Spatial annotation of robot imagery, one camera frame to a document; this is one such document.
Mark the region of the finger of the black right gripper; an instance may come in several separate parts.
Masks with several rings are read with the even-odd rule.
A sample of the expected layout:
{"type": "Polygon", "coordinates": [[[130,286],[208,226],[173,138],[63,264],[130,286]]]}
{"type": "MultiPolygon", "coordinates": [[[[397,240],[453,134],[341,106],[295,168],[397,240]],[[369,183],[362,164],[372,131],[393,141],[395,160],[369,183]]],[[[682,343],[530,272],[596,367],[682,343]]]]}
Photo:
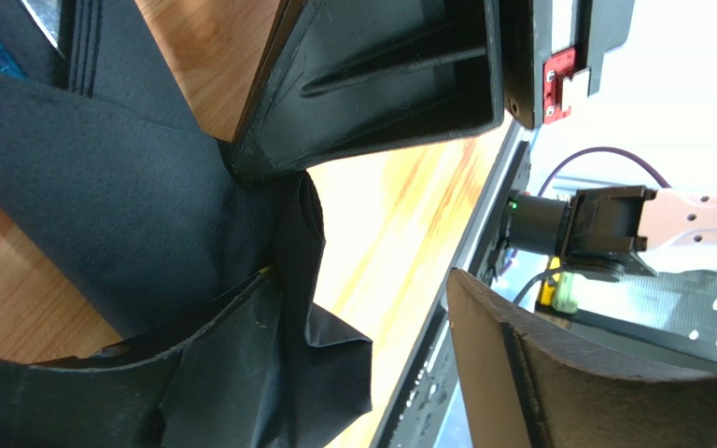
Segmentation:
{"type": "Polygon", "coordinates": [[[228,150],[248,185],[504,120],[495,1],[283,1],[228,150]]]}

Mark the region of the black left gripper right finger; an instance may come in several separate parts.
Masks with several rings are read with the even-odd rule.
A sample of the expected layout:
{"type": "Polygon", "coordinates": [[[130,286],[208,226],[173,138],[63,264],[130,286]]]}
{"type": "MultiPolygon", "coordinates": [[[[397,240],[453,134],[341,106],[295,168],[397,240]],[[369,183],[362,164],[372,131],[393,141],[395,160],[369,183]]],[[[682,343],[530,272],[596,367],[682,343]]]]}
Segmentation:
{"type": "Polygon", "coordinates": [[[470,273],[447,280],[476,447],[717,447],[717,373],[592,343],[470,273]]]}

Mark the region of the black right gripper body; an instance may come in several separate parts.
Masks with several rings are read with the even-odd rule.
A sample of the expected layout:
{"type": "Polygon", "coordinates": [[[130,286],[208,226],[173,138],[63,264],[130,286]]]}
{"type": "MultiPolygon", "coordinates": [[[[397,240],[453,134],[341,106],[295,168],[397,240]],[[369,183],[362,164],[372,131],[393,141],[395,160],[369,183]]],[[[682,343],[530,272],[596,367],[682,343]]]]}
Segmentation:
{"type": "Polygon", "coordinates": [[[633,1],[500,1],[508,111],[535,130],[599,92],[608,52],[627,41],[633,1]]]}

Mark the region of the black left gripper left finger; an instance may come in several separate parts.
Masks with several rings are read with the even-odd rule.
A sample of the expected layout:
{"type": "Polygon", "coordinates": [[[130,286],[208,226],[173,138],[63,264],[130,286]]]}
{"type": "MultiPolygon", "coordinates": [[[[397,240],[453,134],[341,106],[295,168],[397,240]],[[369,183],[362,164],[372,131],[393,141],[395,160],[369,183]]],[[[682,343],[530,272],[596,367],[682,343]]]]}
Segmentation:
{"type": "Polygon", "coordinates": [[[0,447],[253,447],[281,288],[264,270],[96,357],[0,360],[0,447]]]}

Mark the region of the black paper napkin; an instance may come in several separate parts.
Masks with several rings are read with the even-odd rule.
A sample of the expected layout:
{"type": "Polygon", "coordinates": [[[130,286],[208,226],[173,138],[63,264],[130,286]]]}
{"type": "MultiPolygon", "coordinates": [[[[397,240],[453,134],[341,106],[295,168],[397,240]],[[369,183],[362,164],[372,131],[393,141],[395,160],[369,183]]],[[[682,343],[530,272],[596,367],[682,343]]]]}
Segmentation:
{"type": "Polygon", "coordinates": [[[372,407],[372,344],[314,301],[325,238],[311,177],[236,180],[135,3],[73,1],[64,17],[57,50],[20,2],[0,1],[0,41],[25,74],[0,73],[0,207],[119,343],[274,270],[253,447],[327,445],[372,407]]]}

